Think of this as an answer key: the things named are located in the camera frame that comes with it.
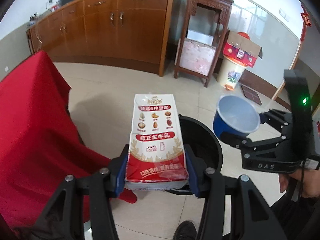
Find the person's right hand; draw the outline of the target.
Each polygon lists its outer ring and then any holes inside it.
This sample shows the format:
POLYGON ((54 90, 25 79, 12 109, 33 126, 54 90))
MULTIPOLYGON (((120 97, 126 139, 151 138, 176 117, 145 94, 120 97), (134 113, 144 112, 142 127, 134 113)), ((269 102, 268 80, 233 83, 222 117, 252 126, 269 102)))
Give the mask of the person's right hand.
POLYGON ((302 197, 319 198, 320 195, 320 174, 319 170, 302 170, 298 169, 292 174, 279 174, 280 193, 283 193, 288 185, 289 179, 293 178, 298 181, 303 179, 302 197))

